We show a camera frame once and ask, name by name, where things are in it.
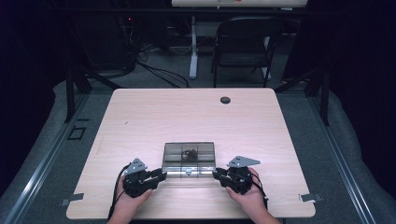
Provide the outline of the aluminium floor rail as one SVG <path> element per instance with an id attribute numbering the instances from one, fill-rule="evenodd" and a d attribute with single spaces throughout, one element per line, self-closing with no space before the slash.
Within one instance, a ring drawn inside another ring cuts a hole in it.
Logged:
<path id="1" fill-rule="evenodd" d="M 76 115 L 83 109 L 90 95 L 77 98 L 75 112 L 71 119 L 64 121 L 66 100 L 56 97 L 39 136 L 17 172 L 5 194 L 0 198 L 0 224 L 20 224 L 29 210 L 35 196 L 45 182 L 50 169 L 61 151 L 61 145 L 72 130 Z"/>
<path id="2" fill-rule="evenodd" d="M 318 101 L 315 98 L 308 97 L 307 101 L 310 105 L 311 110 L 313 111 L 316 120 L 324 132 L 326 139 L 330 145 L 330 152 L 332 155 L 332 159 L 334 160 L 335 166 L 337 168 L 338 174 L 341 176 L 343 183 L 345 185 L 346 191 L 349 195 L 350 200 L 352 201 L 355 210 L 361 220 L 361 224 L 377 224 L 375 220 L 375 216 L 370 210 L 366 200 L 364 199 L 361 188 L 356 182 L 349 165 L 344 157 L 344 154 L 336 141 L 332 129 L 329 125 L 326 125 L 323 121 L 319 109 L 318 109 Z"/>

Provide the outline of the black folding chair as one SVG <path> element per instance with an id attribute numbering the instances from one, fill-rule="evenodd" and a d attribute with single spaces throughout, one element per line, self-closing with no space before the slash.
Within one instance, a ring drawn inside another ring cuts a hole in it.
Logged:
<path id="1" fill-rule="evenodd" d="M 218 84 L 218 68 L 265 68 L 262 85 L 266 86 L 272 67 L 276 41 L 284 25 L 274 17 L 234 17 L 217 29 L 211 72 L 213 86 Z"/>

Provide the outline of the dark computer tower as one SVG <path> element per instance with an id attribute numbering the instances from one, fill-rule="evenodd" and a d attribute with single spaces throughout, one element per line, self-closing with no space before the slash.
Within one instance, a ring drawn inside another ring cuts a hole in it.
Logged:
<path id="1" fill-rule="evenodd" d="M 92 60 L 100 70 L 121 70 L 130 73 L 135 68 L 135 52 L 127 43 L 128 28 L 116 15 L 93 15 L 90 24 Z"/>

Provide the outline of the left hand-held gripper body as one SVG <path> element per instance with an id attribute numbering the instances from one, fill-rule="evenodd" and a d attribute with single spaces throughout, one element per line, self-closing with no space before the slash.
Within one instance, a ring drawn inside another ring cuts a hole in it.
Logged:
<path id="1" fill-rule="evenodd" d="M 147 171 L 145 163 L 135 158 L 124 172 L 123 188 L 128 196 L 136 198 L 148 189 L 156 189 L 157 178 Z"/>

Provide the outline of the clear plastic compartment box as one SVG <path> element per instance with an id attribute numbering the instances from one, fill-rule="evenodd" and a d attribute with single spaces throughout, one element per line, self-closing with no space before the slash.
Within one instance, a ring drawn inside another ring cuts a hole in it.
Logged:
<path id="1" fill-rule="evenodd" d="M 216 170 L 213 142 L 166 143 L 162 169 L 168 177 L 209 177 Z"/>

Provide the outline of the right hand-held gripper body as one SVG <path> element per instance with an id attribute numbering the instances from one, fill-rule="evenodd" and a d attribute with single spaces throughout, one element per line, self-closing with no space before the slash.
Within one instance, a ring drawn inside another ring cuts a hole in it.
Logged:
<path id="1" fill-rule="evenodd" d="M 221 175 L 221 185 L 231 188 L 238 194 L 246 194 L 253 185 L 252 173 L 248 167 L 260 163 L 247 157 L 235 156 L 228 162 L 228 169 Z"/>

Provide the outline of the black metal frame stand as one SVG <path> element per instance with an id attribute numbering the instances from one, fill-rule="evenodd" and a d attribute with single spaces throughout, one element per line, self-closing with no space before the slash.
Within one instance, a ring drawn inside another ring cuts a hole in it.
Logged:
<path id="1" fill-rule="evenodd" d="M 91 69 L 70 65 L 65 77 L 67 103 L 66 122 L 69 122 L 76 113 L 75 88 L 78 88 L 83 94 L 90 94 L 92 91 L 92 86 L 88 81 L 88 77 L 92 77 L 112 90 L 120 89 L 120 85 L 100 76 Z"/>
<path id="2" fill-rule="evenodd" d="M 323 68 L 315 68 L 311 71 L 302 74 L 301 76 L 294 77 L 290 81 L 275 88 L 276 93 L 280 93 L 297 85 L 301 81 L 307 79 L 308 84 L 304 89 L 304 94 L 307 97 L 314 97 L 320 91 L 320 105 L 319 116 L 326 126 L 329 126 L 328 109 L 329 109 L 329 96 L 330 96 L 330 75 Z"/>

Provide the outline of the person's left hand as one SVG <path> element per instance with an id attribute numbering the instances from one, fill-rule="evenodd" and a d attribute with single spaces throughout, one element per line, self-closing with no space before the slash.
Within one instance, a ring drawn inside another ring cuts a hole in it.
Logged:
<path id="1" fill-rule="evenodd" d="M 122 219 L 133 220 L 138 209 L 149 199 L 153 190 L 148 189 L 141 196 L 132 198 L 123 192 L 123 180 L 124 176 L 120 178 L 120 181 L 118 183 L 116 197 L 117 201 L 113 206 L 113 214 L 111 217 L 120 217 Z"/>

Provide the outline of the white desk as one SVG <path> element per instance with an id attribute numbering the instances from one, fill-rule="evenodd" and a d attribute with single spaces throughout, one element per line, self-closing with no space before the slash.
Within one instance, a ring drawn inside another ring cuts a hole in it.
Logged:
<path id="1" fill-rule="evenodd" d="M 172 0 L 172 7 L 200 8 L 200 7 L 280 7 L 280 8 L 303 8 L 308 0 Z M 198 52 L 196 19 L 191 17 L 191 66 L 190 78 L 197 78 Z"/>

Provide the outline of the person's right hand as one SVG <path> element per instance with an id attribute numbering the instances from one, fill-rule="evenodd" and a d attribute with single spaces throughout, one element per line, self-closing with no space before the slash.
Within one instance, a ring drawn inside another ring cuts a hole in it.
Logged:
<path id="1" fill-rule="evenodd" d="M 226 191 L 249 218 L 258 214 L 270 214 L 264 206 L 262 193 L 256 186 L 252 186 L 244 195 L 234 192 L 229 187 L 226 188 Z"/>

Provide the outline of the grey tape strip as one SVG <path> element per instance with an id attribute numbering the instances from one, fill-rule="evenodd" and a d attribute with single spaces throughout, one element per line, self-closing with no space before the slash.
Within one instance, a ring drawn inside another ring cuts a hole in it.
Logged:
<path id="1" fill-rule="evenodd" d="M 69 205 L 71 202 L 74 201 L 81 201 L 84 198 L 84 193 L 78 193 L 78 194 L 73 194 L 70 197 L 66 198 L 66 199 L 62 199 L 60 201 L 60 206 L 67 206 Z"/>
<path id="2" fill-rule="evenodd" d="M 302 202 L 305 203 L 317 203 L 323 200 L 323 197 L 320 193 L 318 194 L 313 194 L 313 193 L 309 193 L 309 194 L 300 194 L 299 198 Z"/>

